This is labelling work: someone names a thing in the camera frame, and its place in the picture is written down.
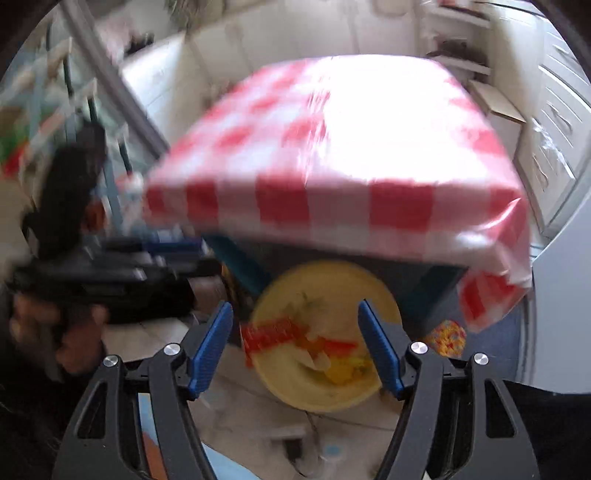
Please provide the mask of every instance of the yellow bowl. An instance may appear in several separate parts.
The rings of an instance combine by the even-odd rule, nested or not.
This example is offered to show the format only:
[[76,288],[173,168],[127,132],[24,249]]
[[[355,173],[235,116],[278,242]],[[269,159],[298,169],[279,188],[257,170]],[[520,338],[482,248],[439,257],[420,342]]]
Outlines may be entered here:
[[[367,353],[357,324],[359,302],[369,300],[380,318],[402,323],[394,297],[379,279],[363,268],[343,261],[318,261],[289,270],[273,282],[259,299],[252,314],[253,325],[261,325],[316,302],[308,320],[309,336],[354,341],[353,355]],[[324,374],[313,372],[296,361],[292,343],[255,353],[252,362],[267,388],[283,402],[302,410],[325,413],[353,407],[377,392],[381,386],[375,368],[345,385],[334,385]]]

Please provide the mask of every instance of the metal screw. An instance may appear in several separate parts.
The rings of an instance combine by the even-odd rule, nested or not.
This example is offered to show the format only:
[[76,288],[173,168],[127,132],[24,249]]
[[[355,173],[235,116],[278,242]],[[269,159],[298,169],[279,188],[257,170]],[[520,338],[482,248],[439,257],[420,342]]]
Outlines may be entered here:
[[174,356],[181,351],[181,346],[177,343],[169,343],[164,347],[164,353],[166,355]]
[[413,342],[413,344],[410,346],[410,349],[417,355],[422,355],[424,353],[427,353],[429,347],[422,342]]
[[474,361],[478,365],[486,365],[488,363],[488,357],[485,353],[477,353],[476,355],[474,355]]
[[103,360],[103,365],[106,367],[114,367],[119,363],[119,357],[117,355],[108,355]]

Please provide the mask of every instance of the red and white checkered tablecloth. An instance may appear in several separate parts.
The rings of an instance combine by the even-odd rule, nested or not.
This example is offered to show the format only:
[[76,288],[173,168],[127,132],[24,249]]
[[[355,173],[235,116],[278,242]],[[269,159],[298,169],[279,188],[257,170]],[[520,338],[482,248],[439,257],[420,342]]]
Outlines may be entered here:
[[458,288],[473,330],[531,284],[519,177],[467,93],[430,60],[264,67],[163,158],[144,203],[156,225],[467,266]]

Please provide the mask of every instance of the cabinet drawer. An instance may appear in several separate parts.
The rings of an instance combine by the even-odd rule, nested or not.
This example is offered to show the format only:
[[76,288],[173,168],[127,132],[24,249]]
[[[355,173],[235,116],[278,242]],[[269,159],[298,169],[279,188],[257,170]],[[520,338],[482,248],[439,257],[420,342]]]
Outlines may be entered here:
[[544,151],[534,147],[526,171],[545,225],[551,222],[575,183],[564,168],[552,168],[550,163]]
[[573,52],[550,21],[544,19],[543,65],[591,103],[591,83]]
[[537,119],[577,174],[591,137],[591,108],[546,69],[541,71]]

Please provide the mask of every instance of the person's hand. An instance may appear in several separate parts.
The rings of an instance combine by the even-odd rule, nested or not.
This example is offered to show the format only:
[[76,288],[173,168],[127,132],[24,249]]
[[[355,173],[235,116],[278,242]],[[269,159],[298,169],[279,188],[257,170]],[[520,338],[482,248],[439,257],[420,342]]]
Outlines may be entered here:
[[[91,371],[102,354],[101,336],[108,320],[108,311],[102,306],[89,307],[88,318],[72,322],[62,337],[56,352],[56,361],[66,372],[79,375]],[[61,322],[57,306],[23,294],[14,298],[14,314],[10,331],[19,348],[33,361],[42,362],[42,326],[56,326]]]

